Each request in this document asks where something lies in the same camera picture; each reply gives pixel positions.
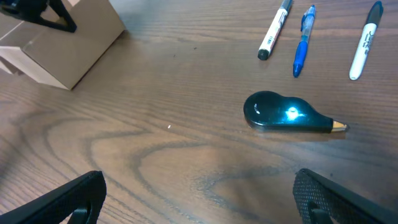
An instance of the box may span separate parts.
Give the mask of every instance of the box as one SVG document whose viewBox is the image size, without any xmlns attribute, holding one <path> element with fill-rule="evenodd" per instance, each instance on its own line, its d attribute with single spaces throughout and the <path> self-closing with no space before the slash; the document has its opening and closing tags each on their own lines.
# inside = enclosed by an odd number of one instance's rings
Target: box
<svg viewBox="0 0 398 224">
<path fill-rule="evenodd" d="M 124 25 L 108 0 L 72 0 L 65 7 L 77 24 L 75 33 L 9 18 L 14 27 L 0 30 L 0 68 L 8 73 L 17 68 L 39 83 L 71 90 Z M 52 10 L 42 16 L 58 19 Z"/>
</svg>

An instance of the brass tip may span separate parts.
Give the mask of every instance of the brass tip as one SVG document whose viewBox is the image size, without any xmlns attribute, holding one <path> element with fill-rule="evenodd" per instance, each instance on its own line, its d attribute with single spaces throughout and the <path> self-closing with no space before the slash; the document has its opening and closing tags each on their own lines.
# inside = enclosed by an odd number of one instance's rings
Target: brass tip
<svg viewBox="0 0 398 224">
<path fill-rule="evenodd" d="M 332 132 L 346 131 L 347 129 L 348 129 L 347 124 L 343 124 L 338 121 L 333 121 L 333 128 L 331 129 Z"/>
</svg>

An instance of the white marker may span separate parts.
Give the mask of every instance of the white marker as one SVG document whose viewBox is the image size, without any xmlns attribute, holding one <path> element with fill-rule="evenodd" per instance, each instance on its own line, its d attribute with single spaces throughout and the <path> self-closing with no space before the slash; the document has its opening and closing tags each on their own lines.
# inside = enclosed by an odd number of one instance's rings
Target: white marker
<svg viewBox="0 0 398 224">
<path fill-rule="evenodd" d="M 382 15 L 383 7 L 381 2 L 378 1 L 374 3 L 366 19 L 366 24 L 363 28 L 358 48 L 356 49 L 354 61 L 349 71 L 349 78 L 351 80 L 357 80 L 362 74 L 363 67 L 365 66 L 366 59 L 371 50 L 374 33 L 376 32 Z"/>
<path fill-rule="evenodd" d="M 266 37 L 262 41 L 262 44 L 259 49 L 258 58 L 260 60 L 267 60 L 269 55 L 271 54 L 272 48 L 274 47 L 275 41 L 278 38 L 279 32 L 284 25 L 285 18 L 287 13 L 289 12 L 290 6 L 292 5 L 293 0 L 284 0 L 280 8 L 276 12 L 276 16 L 272 21 L 271 26 L 268 29 Z"/>
</svg>

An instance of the brown wooden surface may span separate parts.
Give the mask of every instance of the brown wooden surface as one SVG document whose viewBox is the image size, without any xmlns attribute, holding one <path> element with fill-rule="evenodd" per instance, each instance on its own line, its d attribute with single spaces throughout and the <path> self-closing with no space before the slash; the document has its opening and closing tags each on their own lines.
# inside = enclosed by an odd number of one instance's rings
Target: brown wooden surface
<svg viewBox="0 0 398 224">
<path fill-rule="evenodd" d="M 74 91 L 0 76 L 1 213 L 102 170 L 98 223 L 300 223 L 292 185 L 304 167 L 398 212 L 397 1 L 383 1 L 355 82 L 348 72 L 374 1 L 296 0 L 265 62 L 257 50 L 280 1 L 111 2 L 129 32 Z M 261 90 L 301 97 L 351 129 L 257 133 L 243 103 Z"/>
</svg>

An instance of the glossy teal object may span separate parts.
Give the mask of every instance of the glossy teal object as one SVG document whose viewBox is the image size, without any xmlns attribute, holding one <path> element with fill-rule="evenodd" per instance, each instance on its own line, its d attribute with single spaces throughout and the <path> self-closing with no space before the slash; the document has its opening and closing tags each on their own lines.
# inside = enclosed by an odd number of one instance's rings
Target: glossy teal object
<svg viewBox="0 0 398 224">
<path fill-rule="evenodd" d="M 248 124 L 259 131 L 330 133 L 333 129 L 333 119 L 315 111 L 305 100 L 272 91 L 251 95 L 243 112 Z"/>
</svg>

